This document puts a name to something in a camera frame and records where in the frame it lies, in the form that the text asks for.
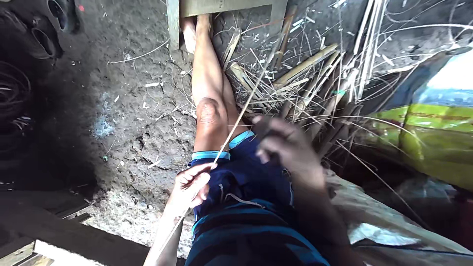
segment wooden stool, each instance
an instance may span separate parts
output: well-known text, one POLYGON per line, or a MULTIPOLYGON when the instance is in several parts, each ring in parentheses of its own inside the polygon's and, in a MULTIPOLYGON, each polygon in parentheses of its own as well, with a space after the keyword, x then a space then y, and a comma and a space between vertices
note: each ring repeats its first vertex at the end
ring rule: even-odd
POLYGON ((167 0, 167 21, 169 24, 169 48, 179 48, 179 17, 185 18, 207 13, 217 13, 238 9, 249 9, 271 5, 271 25, 269 34, 281 31, 288 0, 167 0))

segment knee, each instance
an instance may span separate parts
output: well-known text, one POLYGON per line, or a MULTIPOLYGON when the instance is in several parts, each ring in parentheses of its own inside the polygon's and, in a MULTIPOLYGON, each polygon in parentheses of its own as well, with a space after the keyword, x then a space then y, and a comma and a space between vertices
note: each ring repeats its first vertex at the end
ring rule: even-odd
POLYGON ((198 123, 212 124, 220 120, 219 103, 212 98, 205 97, 200 100, 196 111, 198 123))

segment cloth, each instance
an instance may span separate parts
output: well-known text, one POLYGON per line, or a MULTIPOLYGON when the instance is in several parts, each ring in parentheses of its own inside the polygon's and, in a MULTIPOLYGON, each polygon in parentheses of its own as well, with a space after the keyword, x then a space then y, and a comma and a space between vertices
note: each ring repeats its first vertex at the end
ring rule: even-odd
MULTIPOLYGON (((246 131, 235 137, 231 147, 217 160, 218 166, 210 172, 207 200, 194 208, 196 221, 209 210, 223 203, 223 196, 232 194, 241 200, 263 199, 282 208, 292 205, 290 182, 282 166, 262 164, 256 156, 258 140, 246 131)), ((218 151, 200 151, 193 154, 189 166, 213 162, 218 151)))
POLYGON ((186 266, 321 265, 327 261, 286 221, 279 206, 230 197, 193 227, 186 266))
MULTIPOLYGON (((258 144, 246 131, 219 156, 207 200, 194 208, 187 266, 328 265, 294 229, 290 182, 283 167, 260 162, 258 144)), ((195 152, 189 166, 212 162, 217 154, 195 152)))

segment foot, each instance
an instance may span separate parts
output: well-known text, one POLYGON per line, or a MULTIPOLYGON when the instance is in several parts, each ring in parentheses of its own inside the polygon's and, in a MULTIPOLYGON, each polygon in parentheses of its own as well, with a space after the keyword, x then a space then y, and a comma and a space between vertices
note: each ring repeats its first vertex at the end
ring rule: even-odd
POLYGON ((181 25, 182 33, 184 35, 185 48, 189 53, 194 54, 195 42, 197 40, 194 20, 193 18, 183 18, 181 25))
POLYGON ((210 26, 210 14, 202 14, 197 16, 197 34, 209 34, 210 26))

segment blue shorts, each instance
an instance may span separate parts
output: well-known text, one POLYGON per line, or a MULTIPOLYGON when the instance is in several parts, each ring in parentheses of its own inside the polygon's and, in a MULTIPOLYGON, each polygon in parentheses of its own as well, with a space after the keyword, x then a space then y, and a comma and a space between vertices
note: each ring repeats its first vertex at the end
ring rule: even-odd
MULTIPOLYGON (((255 154, 258 144, 249 130, 229 143, 229 152, 219 156, 218 166, 210 172, 207 200, 194 208, 196 221, 217 209, 228 194, 244 201, 262 199, 282 208, 292 206, 292 190, 284 168, 262 164, 255 154)), ((194 152, 189 166, 213 162, 217 154, 218 151, 194 152)))

